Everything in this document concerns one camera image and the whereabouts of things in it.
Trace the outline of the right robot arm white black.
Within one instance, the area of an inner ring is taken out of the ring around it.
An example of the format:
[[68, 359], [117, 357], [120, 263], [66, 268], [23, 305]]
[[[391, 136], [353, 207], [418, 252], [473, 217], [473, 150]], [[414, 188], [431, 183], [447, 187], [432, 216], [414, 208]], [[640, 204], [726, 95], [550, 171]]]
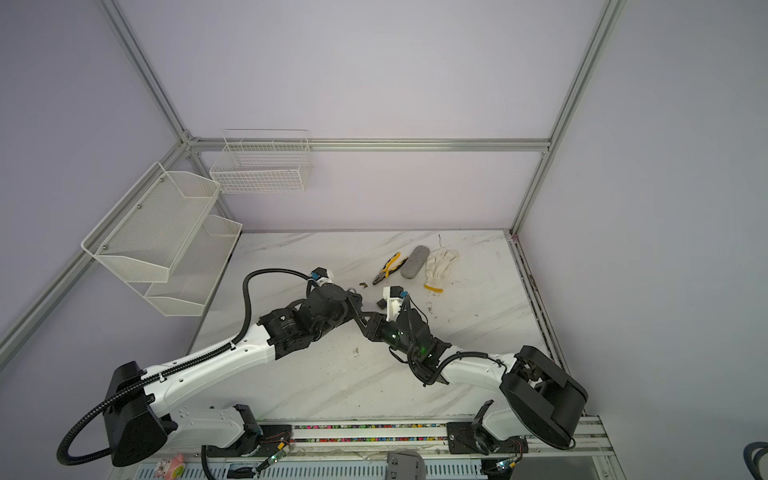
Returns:
[[410, 296], [388, 301], [387, 312], [358, 312], [365, 338], [384, 343], [424, 387], [470, 385], [498, 391], [502, 405], [486, 401], [470, 423], [468, 447], [489, 455], [510, 438], [527, 434], [569, 450], [588, 400], [586, 389], [538, 348], [512, 354], [463, 350], [431, 333]]

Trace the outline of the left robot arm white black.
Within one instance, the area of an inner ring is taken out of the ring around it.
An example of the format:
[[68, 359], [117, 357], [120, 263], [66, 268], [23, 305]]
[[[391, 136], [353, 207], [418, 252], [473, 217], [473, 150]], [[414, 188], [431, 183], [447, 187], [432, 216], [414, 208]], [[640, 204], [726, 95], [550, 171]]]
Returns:
[[281, 441], [264, 431], [251, 408], [197, 408], [189, 402], [246, 370], [304, 350], [333, 329], [356, 319], [361, 295], [330, 282], [311, 280], [304, 298], [275, 309], [225, 340], [167, 364], [142, 369], [118, 367], [103, 413], [108, 452], [116, 467], [139, 463], [161, 450], [203, 448], [209, 455], [246, 456], [270, 452]]

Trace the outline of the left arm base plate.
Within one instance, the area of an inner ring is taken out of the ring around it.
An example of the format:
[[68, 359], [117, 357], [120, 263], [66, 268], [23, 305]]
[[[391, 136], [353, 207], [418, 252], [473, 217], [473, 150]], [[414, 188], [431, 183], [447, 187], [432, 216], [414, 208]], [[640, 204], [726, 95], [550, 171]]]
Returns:
[[280, 444], [287, 446], [292, 434], [293, 428], [289, 424], [262, 425], [260, 435], [246, 431], [229, 447], [207, 446], [206, 455], [210, 458], [267, 458], [278, 451]]

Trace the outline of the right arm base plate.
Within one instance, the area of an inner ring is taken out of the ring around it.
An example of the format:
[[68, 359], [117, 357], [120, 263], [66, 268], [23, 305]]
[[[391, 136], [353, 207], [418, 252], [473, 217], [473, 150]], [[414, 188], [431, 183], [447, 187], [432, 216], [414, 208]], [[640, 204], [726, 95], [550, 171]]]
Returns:
[[449, 422], [446, 424], [448, 448], [451, 454], [526, 454], [527, 440], [521, 436], [498, 440], [484, 427], [471, 422]]

